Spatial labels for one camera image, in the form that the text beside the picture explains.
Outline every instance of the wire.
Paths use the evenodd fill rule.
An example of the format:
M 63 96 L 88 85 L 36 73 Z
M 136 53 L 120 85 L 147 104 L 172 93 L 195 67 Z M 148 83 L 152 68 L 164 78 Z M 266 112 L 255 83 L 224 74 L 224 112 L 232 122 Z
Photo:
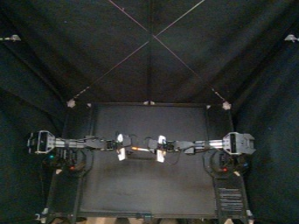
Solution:
M 171 48 L 164 44 L 164 42 L 153 36 L 153 38 L 157 40 L 157 42 L 163 45 L 163 47 L 168 50 L 168 52 L 172 54 L 172 56 L 183 63 L 183 65 L 189 69 L 189 71 L 205 82 L 205 85 L 210 87 L 214 94 L 224 101 L 227 102 L 226 98 L 220 95 L 220 93 L 215 90 L 215 88 L 207 83 L 207 81 L 201 78 L 201 76 L 191 69 L 191 67 L 185 64 L 183 59 L 175 54 L 175 52 L 171 50 Z
M 164 31 L 165 30 L 168 30 L 172 26 L 173 26 L 173 24 L 176 24 L 176 22 L 179 22 L 179 20 L 181 20 L 183 18 L 184 18 L 184 16 L 187 15 L 187 14 L 189 14 L 193 10 L 195 10 L 195 8 L 204 2 L 205 0 L 201 0 L 199 3 L 196 3 L 192 7 L 191 7 L 191 9 L 185 12 L 185 13 L 183 13 L 181 14 L 181 16 L 177 18 L 177 19 L 175 19 L 173 20 L 173 22 L 155 35 L 156 37 L 160 35 L 160 34 L 163 34 L 164 33 Z
M 43 163 L 47 158 L 48 158 L 48 156 L 44 157 L 44 159 L 41 160 L 41 166 L 40 166 L 40 171 L 39 171 L 39 176 L 40 176 L 40 181 L 41 181 L 41 200 L 43 200 L 44 205 L 45 205 L 45 193 L 44 193 L 44 182 L 43 182 Z
M 179 160 L 180 160 L 180 156 L 181 156 L 181 152 L 179 152 L 177 158 L 176 158 L 176 160 L 175 160 L 173 163 L 169 163 L 167 160 L 164 160 L 164 162 L 165 162 L 168 165 L 176 165 L 177 162 L 179 162 Z
M 148 44 L 148 41 L 144 42 L 127 56 L 120 62 L 72 97 L 72 99 L 77 99 L 80 95 L 139 52 L 139 50 Z
M 112 0 L 108 0 L 115 7 L 131 18 L 131 20 L 148 32 L 148 30 L 144 28 L 144 26 L 136 21 L 136 19 L 133 19 L 132 16 L 129 16 L 129 14 L 125 12 L 124 8 L 121 8 Z M 152 37 L 157 40 L 157 42 L 164 46 L 164 48 L 169 51 L 169 53 L 173 55 L 173 57 L 183 63 L 183 65 L 191 70 L 191 72 L 201 78 L 201 76 L 195 73 L 195 71 L 191 69 L 191 67 L 185 64 L 185 62 L 180 59 L 180 57 L 173 53 L 173 51 L 169 49 L 169 47 L 167 47 L 167 45 L 163 43 L 163 41 L 157 38 L 159 35 L 161 35 L 196 8 L 200 4 L 203 4 L 205 0 L 201 0 L 199 3 L 196 3 L 191 9 L 181 14 L 181 16 L 173 20 L 173 22 L 156 34 L 152 35 Z M 109 72 L 123 64 L 123 62 L 127 61 L 127 59 L 149 43 L 149 41 L 147 41 L 75 96 L 72 99 L 79 98 L 79 96 L 109 74 Z M 214 92 L 214 94 L 224 101 L 228 102 L 226 100 L 226 98 L 220 95 L 220 93 L 215 90 L 215 88 L 207 83 L 205 80 L 203 80 L 205 82 L 205 85 L 210 87 L 211 91 Z

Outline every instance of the black fabric wall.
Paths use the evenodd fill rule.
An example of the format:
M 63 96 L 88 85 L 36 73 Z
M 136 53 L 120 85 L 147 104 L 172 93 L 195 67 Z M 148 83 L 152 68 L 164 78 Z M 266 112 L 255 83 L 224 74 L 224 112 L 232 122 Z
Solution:
M 247 195 L 259 223 L 299 221 L 299 45 L 283 42 L 256 71 L 235 116 L 239 132 L 256 138 Z
M 136 39 L 131 38 L 128 43 L 124 42 L 117 30 L 111 32 L 109 29 L 113 26 L 101 24 L 101 20 L 95 19 L 99 13 L 97 8 L 105 10 L 101 2 L 95 2 L 97 7 L 89 7 L 88 1 L 88 7 L 81 10 L 80 5 L 77 8 L 75 5 L 69 7 L 71 2 L 65 1 L 65 8 L 73 9 L 69 15 L 65 15 L 63 5 L 55 1 L 48 2 L 53 5 L 52 10 L 48 8 L 49 5 L 43 5 L 47 1 L 35 1 L 37 2 L 35 7 L 31 1 L 29 3 L 27 1 L 28 4 L 25 1 L 7 2 L 12 3 L 8 3 L 5 7 L 1 5 L 5 12 L 5 17 L 0 13 L 1 37 L 21 33 L 23 42 L 0 42 L 0 223 L 11 223 L 12 220 L 23 223 L 21 220 L 31 219 L 32 214 L 40 212 L 43 207 L 40 181 L 43 158 L 36 159 L 35 156 L 27 154 L 25 135 L 36 130 L 49 130 L 57 136 L 61 134 L 65 116 L 63 104 L 123 59 L 123 56 L 125 57 L 131 50 L 133 51 L 135 45 L 131 42 L 136 44 Z M 184 27 L 195 21 L 195 28 L 207 27 L 203 30 L 195 29 L 195 34 L 200 33 L 200 35 L 193 35 L 191 32 L 188 40 L 184 41 L 185 36 L 180 37 L 173 29 L 173 33 L 164 34 L 163 40 L 167 40 L 167 44 L 169 42 L 172 49 L 184 55 L 183 57 L 187 57 L 184 59 L 188 64 L 193 63 L 196 72 L 207 75 L 204 79 L 212 86 L 216 85 L 224 91 L 224 95 L 235 105 L 234 118 L 238 131 L 251 133 L 256 138 L 256 153 L 252 157 L 252 168 L 247 174 L 248 201 L 256 219 L 260 223 L 298 223 L 299 153 L 295 146 L 299 144 L 296 135 L 299 131 L 299 80 L 296 78 L 299 43 L 283 41 L 291 32 L 296 37 L 299 36 L 298 27 L 288 31 L 290 24 L 298 21 L 298 1 L 275 1 L 275 4 L 268 1 L 258 1 L 262 4 L 250 1 L 226 1 L 231 2 L 230 7 L 223 3 L 224 1 L 205 2 L 203 7 L 207 8 L 199 7 L 199 10 L 189 15 L 191 17 L 187 17 L 188 20 L 184 20 L 184 24 L 175 26 L 176 29 L 181 29 L 177 33 L 184 33 Z M 192 7 L 193 3 L 195 1 L 189 1 L 185 9 L 164 7 L 160 13 L 165 19 L 163 27 Z M 113 12 L 108 14 L 113 19 L 107 17 L 107 21 L 116 20 L 113 23 L 117 25 L 117 22 L 127 18 L 108 3 L 104 5 Z M 145 24 L 145 13 L 140 15 L 143 16 L 140 20 Z M 13 24 L 19 25 L 17 30 L 8 23 L 8 17 Z M 99 26 L 95 25 L 96 30 L 92 28 L 92 21 L 99 23 Z M 132 21 L 127 21 L 127 24 L 137 28 Z M 117 28 L 127 33 L 125 26 L 119 24 Z M 105 41 L 103 41 L 101 32 L 108 34 L 104 35 Z M 278 39 L 280 39 L 280 45 L 275 45 Z M 131 64 L 125 65 L 129 76 L 123 76 L 125 69 L 121 67 L 104 82 L 100 82 L 101 85 L 95 86 L 91 92 L 83 95 L 83 100 L 143 102 L 147 99 L 145 52 L 141 54 L 143 57 L 136 55 Z M 188 70 L 184 76 L 179 75 L 184 71 L 180 68 L 181 64 L 168 54 L 164 50 L 163 60 L 159 55 L 153 55 L 155 61 L 159 62 L 157 66 L 165 64 L 169 67 L 161 72 L 159 72 L 160 68 L 156 68 L 159 74 L 153 81 L 159 85 L 153 86 L 159 87 L 159 91 L 153 99 L 160 102 L 211 102 L 216 98 L 214 93 L 210 89 L 205 91 L 201 80 L 192 77 Z M 121 81 L 115 86 L 117 77 Z M 181 89 L 183 80 L 185 86 L 191 88 Z
M 33 223 L 44 208 L 43 156 L 28 155 L 25 140 L 37 130 L 60 135 L 64 122 L 60 97 L 28 67 L 33 55 L 27 52 L 21 61 L 13 54 L 24 48 L 0 43 L 0 223 Z

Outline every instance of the black backdrop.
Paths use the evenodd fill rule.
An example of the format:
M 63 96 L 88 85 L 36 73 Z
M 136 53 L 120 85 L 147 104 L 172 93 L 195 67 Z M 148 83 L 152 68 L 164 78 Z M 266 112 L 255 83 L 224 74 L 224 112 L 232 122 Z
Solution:
M 124 14 L 157 34 L 200 1 L 1 1 L 0 221 L 25 219 L 43 204 L 40 160 L 24 136 L 61 133 L 65 101 L 133 56 L 77 98 L 84 102 L 234 103 L 239 132 L 256 137 L 247 175 L 262 223 L 296 223 L 298 1 L 211 1 L 159 36 L 192 71 Z

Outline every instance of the small white object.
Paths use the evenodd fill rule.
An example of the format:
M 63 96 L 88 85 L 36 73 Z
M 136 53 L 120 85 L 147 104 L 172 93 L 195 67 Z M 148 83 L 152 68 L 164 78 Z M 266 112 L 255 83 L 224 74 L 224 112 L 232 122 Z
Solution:
M 247 210 L 247 216 L 252 216 L 254 214 L 251 213 L 250 210 Z
M 164 152 L 161 150 L 156 151 L 156 161 L 160 163 L 164 162 Z
M 125 150 L 125 148 L 121 148 L 119 150 L 117 159 L 119 159 L 119 161 L 127 159 L 127 150 Z
M 73 108 L 76 106 L 76 102 L 73 99 L 68 100 L 67 104 L 69 108 Z
M 165 143 L 165 136 L 159 136 L 157 143 L 164 144 Z
M 222 107 L 223 107 L 226 110 L 228 110 L 228 109 L 231 109 L 231 104 L 230 104 L 227 101 L 224 101 L 223 104 L 222 104 Z
M 124 141 L 124 137 L 123 137 L 121 134 L 117 135 L 116 140 L 117 140 L 120 143 L 123 143 L 123 141 Z
M 49 212 L 49 208 L 45 207 L 45 208 L 43 209 L 43 211 L 41 211 L 41 214 L 47 214 L 48 212 Z
M 226 222 L 224 222 L 224 224 L 232 224 L 232 223 L 234 223 L 232 219 L 227 219 Z
M 16 34 L 11 37 L 11 40 L 12 41 L 21 41 L 20 37 Z
M 299 38 L 296 38 L 294 34 L 288 34 L 287 37 L 284 38 L 284 41 L 295 42 L 299 41 Z
M 61 173 L 61 169 L 57 169 L 55 173 L 59 175 Z
M 36 220 L 40 221 L 41 220 L 41 216 L 39 214 L 36 214 Z

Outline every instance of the support cable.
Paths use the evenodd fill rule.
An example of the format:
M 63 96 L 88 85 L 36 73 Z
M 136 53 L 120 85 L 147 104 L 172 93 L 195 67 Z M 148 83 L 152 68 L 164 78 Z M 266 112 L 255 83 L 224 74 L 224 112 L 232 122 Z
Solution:
M 148 30 L 144 28 L 144 26 L 136 21 L 136 19 L 129 16 L 129 14 L 125 12 L 125 10 L 112 1 L 108 0 L 115 7 L 129 17 L 129 19 L 143 28 L 143 30 L 145 30 L 148 32 Z M 199 3 L 196 3 L 191 9 L 181 14 L 181 16 L 173 20 L 173 22 L 165 26 L 165 28 L 156 34 L 152 34 L 153 39 L 156 39 L 156 41 L 161 44 L 161 46 L 168 50 L 168 52 L 172 54 L 172 56 L 181 62 L 181 64 L 188 68 L 188 70 L 199 77 L 201 78 L 201 76 L 193 71 L 193 69 L 187 65 L 187 63 L 183 61 L 183 59 L 175 54 L 175 52 L 171 50 L 171 48 L 164 44 L 164 42 L 157 38 L 197 7 L 199 5 L 201 5 L 205 2 L 205 0 L 201 0 Z M 149 40 L 73 96 L 72 99 L 76 99 L 107 75 L 108 73 L 116 68 L 119 67 L 123 62 L 125 62 L 125 60 L 149 43 Z M 205 85 L 210 87 L 212 93 L 223 100 L 224 103 L 230 104 L 228 101 L 226 100 L 226 98 L 220 95 L 220 93 L 215 90 L 215 88 L 212 87 L 212 85 L 210 85 L 207 83 L 205 80 L 203 80 L 205 82 Z

